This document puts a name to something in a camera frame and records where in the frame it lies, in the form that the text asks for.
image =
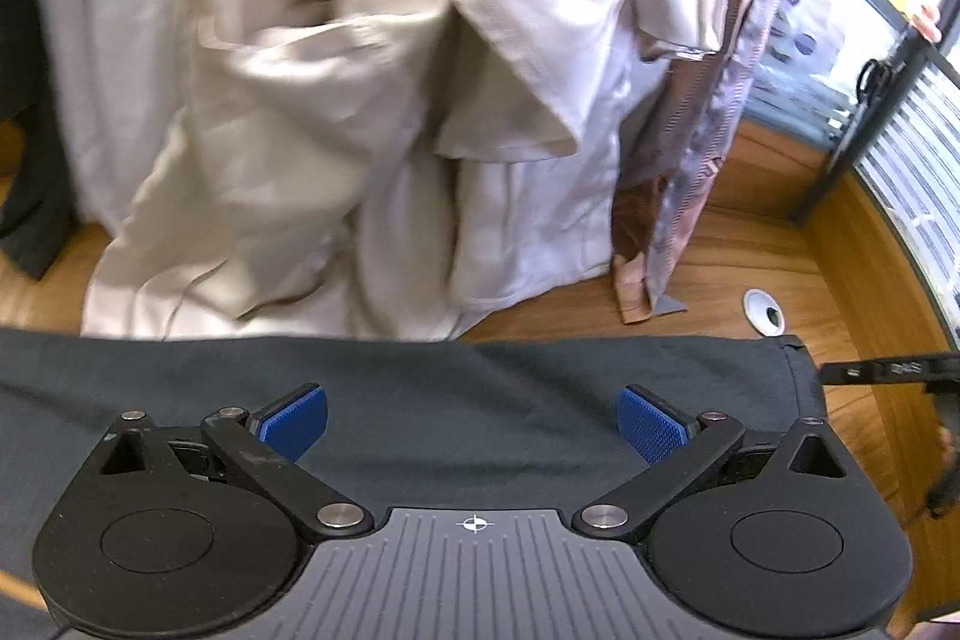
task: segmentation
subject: crosshair marking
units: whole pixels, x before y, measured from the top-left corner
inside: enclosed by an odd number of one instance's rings
[[[463,527],[466,530],[470,530],[472,533],[477,534],[479,531],[483,531],[485,528],[491,527],[493,523],[481,518],[479,515],[472,515],[467,518],[467,520],[461,521],[457,525],[458,527]]]

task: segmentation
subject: hand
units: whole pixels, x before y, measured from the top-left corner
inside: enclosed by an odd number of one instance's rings
[[[939,9],[929,4],[923,4],[920,6],[920,12],[914,12],[910,15],[910,25],[920,31],[920,36],[923,36],[930,44],[937,44],[943,37],[940,29],[937,28],[939,21]]]
[[[940,427],[940,447],[943,451],[942,458],[944,461],[944,467],[949,467],[953,463],[953,458],[956,455],[957,444],[953,441],[952,436],[950,435],[949,430],[946,427]]]

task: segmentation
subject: black circular pad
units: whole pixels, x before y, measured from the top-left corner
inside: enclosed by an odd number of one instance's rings
[[[748,562],[775,573],[812,573],[843,551],[843,537],[827,521],[793,510],[767,510],[736,522],[731,542]]]
[[[774,476],[694,494],[648,538],[656,575],[712,622],[763,637],[836,637],[882,622],[909,544],[863,477]]]
[[[203,516],[177,509],[140,510],[110,524],[100,548],[133,573],[169,573],[199,561],[213,544]]]
[[[256,494],[149,473],[109,476],[83,517],[47,521],[34,549],[51,613],[97,637],[198,636],[237,624],[296,564],[289,519]]]

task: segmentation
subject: black garment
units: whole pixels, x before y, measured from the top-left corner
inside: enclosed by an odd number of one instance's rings
[[[308,381],[328,393],[329,424],[299,464],[380,518],[390,506],[555,507],[569,517],[645,466],[616,432],[626,384],[767,431],[824,414],[795,338],[160,343],[0,330],[0,570],[31,578],[40,525],[123,410],[196,426],[224,405],[258,408]],[[0,640],[53,629],[0,597]]]
[[[0,250],[39,278],[76,218],[37,0],[0,0],[0,119],[13,119],[24,134],[20,169],[0,207]]]

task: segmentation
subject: beige cloth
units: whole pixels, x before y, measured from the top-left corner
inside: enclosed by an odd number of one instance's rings
[[[659,314],[736,133],[779,0],[730,0],[723,49],[675,61],[661,95],[641,107],[613,206],[613,271],[627,323]]]
[[[184,103],[184,0],[40,2],[78,209],[115,236]]]
[[[447,338],[604,271],[664,71],[625,1],[189,0],[186,105],[85,332]]]

